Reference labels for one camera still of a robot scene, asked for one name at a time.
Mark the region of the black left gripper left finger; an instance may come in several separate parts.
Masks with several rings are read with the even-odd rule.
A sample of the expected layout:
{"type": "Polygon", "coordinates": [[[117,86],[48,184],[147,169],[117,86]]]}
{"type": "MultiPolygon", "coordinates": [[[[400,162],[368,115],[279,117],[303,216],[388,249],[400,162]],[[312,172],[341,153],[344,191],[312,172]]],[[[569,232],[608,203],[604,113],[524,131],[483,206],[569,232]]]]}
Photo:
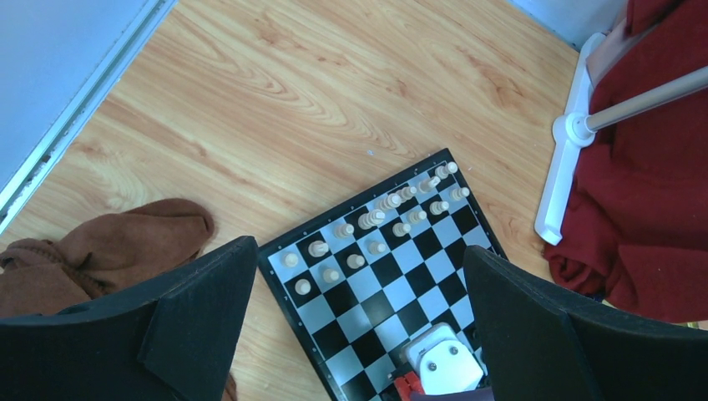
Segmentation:
{"type": "Polygon", "coordinates": [[[170,272],[1,321],[4,400],[219,400],[255,279],[241,236],[170,272]]]}

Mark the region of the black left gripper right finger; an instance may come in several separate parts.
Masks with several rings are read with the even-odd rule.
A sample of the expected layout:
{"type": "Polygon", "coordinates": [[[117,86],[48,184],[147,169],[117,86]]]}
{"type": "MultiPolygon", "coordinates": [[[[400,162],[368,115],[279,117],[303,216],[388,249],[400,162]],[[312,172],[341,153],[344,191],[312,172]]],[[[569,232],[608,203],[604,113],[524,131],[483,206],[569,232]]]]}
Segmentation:
{"type": "Polygon", "coordinates": [[[607,307],[469,246],[464,277],[497,400],[704,400],[707,334],[607,307]]]}

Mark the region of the black white chessboard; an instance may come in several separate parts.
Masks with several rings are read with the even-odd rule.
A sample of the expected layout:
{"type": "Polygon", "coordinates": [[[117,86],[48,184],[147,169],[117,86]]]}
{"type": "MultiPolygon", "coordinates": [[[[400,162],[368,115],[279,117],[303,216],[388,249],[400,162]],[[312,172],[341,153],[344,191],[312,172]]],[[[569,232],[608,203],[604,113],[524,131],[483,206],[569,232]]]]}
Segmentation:
{"type": "Polygon", "coordinates": [[[260,271],[333,400],[397,399],[390,375],[404,364],[403,347],[438,323],[450,325],[476,359],[483,356],[463,254],[478,245],[502,256],[503,248],[459,167],[435,190],[416,195],[417,200],[398,209],[407,214],[422,206],[427,209],[433,201],[450,202],[448,212],[413,225],[410,237],[392,235],[390,226],[402,221],[395,211],[387,213],[380,228],[357,230],[353,240],[331,234],[333,226],[356,224],[378,199],[433,176],[436,167],[447,162],[455,162],[451,152],[440,150],[260,247],[260,271]],[[470,195],[453,201],[452,190],[463,187],[470,195]],[[317,240],[332,246],[320,259],[305,253],[306,242],[317,240]],[[370,240],[385,241],[387,251],[369,254],[365,246],[370,240]],[[344,254],[359,251],[365,252],[367,264],[348,269],[344,254]],[[300,258],[294,268],[282,266],[281,258],[288,252],[300,258]],[[342,279],[322,281],[324,267],[343,273],[342,279]],[[294,290],[294,281],[301,278],[314,284],[305,296],[294,290]]]}

